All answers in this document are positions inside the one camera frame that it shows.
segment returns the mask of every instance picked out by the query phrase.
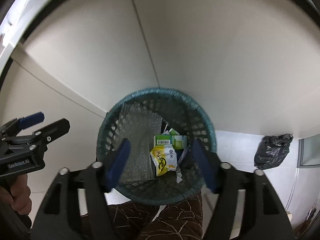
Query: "brown patterned pants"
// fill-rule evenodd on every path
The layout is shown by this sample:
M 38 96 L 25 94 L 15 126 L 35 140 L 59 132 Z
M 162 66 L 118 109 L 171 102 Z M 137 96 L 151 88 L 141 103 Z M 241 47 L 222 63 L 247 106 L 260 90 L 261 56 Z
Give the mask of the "brown patterned pants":
M 123 240 L 185 240 L 202 237 L 201 192 L 178 203 L 166 205 L 159 216 L 159 206 L 134 201 L 109 205 L 117 233 Z M 90 236 L 88 217 L 82 217 L 84 233 Z

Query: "teal wicker wastebasket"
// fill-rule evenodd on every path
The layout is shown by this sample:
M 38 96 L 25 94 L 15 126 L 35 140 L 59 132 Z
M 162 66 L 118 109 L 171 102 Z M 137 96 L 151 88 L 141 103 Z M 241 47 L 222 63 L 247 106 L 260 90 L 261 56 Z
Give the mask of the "teal wicker wastebasket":
M 190 96 L 173 89 L 151 88 L 134 92 L 118 102 L 106 115 L 98 135 L 97 159 L 99 161 L 113 151 L 115 130 L 123 104 L 139 103 L 157 113 L 174 129 L 188 136 L 188 142 L 199 138 L 205 148 L 216 152 L 214 127 L 199 104 Z M 153 180 L 119 182 L 116 190 L 134 201 L 150 205 L 175 203 L 195 194 L 204 184 L 198 165 L 187 154 L 181 164 L 183 181 L 176 182 L 175 172 Z

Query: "finger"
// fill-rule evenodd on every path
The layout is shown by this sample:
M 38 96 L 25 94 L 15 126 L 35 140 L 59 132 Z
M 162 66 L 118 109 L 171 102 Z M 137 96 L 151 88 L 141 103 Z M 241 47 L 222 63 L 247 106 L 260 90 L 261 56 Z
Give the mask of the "finger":
M 0 187 L 0 199 L 6 204 L 13 204 L 13 198 L 8 191 L 3 187 Z
M 17 177 L 15 183 L 10 187 L 11 194 L 14 197 L 20 196 L 24 193 L 24 190 L 27 186 L 28 176 L 23 174 Z
M 25 187 L 25 191 L 22 195 L 15 197 L 13 200 L 13 204 L 11 205 L 13 210 L 19 211 L 21 210 L 29 201 L 31 191 L 28 186 Z
M 29 199 L 27 204 L 23 208 L 18 210 L 18 213 L 20 215 L 29 215 L 31 212 L 31 207 L 32 207 L 32 201 L 31 201 L 31 199 Z

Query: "black plastic bag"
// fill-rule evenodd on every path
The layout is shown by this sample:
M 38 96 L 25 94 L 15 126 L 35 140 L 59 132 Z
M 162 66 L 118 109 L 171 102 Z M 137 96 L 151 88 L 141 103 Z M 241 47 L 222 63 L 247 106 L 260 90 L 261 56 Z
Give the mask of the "black plastic bag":
M 254 166 L 260 170 L 278 167 L 289 153 L 292 134 L 265 136 L 254 156 Z

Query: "white floor tile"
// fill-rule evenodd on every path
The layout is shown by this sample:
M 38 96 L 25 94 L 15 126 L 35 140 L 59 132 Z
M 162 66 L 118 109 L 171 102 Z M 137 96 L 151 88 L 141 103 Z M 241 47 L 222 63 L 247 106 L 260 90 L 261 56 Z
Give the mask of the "white floor tile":
M 287 206 L 290 193 L 295 182 L 295 174 L 297 168 L 276 167 L 264 170 L 266 176 L 277 192 L 282 205 Z
M 78 189 L 78 199 L 79 199 L 80 215 L 87 214 L 88 212 L 87 201 L 85 199 L 85 190 L 83 188 Z
M 263 136 L 261 135 L 233 133 L 233 151 L 231 154 L 231 161 L 239 163 L 253 163 L 254 155 L 257 152 L 262 138 Z
M 253 163 L 248 164 L 231 162 L 231 164 L 239 171 L 254 172 L 257 169 L 257 167 L 253 165 Z
M 39 193 L 31 193 L 30 198 L 32 200 L 32 209 L 29 214 L 29 217 L 31 218 L 31 221 L 33 221 L 36 218 L 36 214 L 38 212 L 38 209 L 40 207 L 40 204 L 45 196 L 45 192 L 39 192 Z
M 231 132 L 216 131 L 217 154 L 222 162 L 230 162 L 233 150 L 233 138 Z
M 129 198 L 122 195 L 120 192 L 115 190 L 114 188 L 110 193 L 105 193 L 105 197 L 107 200 L 108 205 L 114 205 L 114 204 L 122 204 L 124 202 L 130 201 Z
M 295 189 L 288 208 L 293 227 L 302 223 L 309 210 L 317 203 L 320 192 L 320 168 L 299 169 Z
M 155 215 L 155 217 L 153 218 L 153 220 L 155 220 L 155 219 L 159 216 L 160 212 L 161 212 L 162 210 L 164 210 L 165 207 L 166 207 L 166 205 L 161 205 L 161 206 L 160 206 L 159 211 L 158 211 L 158 213 Z
M 211 216 L 215 209 L 219 195 L 212 194 L 210 190 L 206 187 L 203 187 L 201 189 L 201 192 L 202 192 L 202 206 L 203 206 L 202 207 L 203 208 L 202 228 L 203 228 L 203 235 L 204 235 L 208 228 L 209 222 L 211 220 Z M 244 210 L 244 197 L 245 197 L 245 191 L 239 190 L 236 215 L 235 215 L 233 230 L 231 234 L 232 237 L 236 237 L 239 235 L 239 229 L 241 227 L 243 210 Z

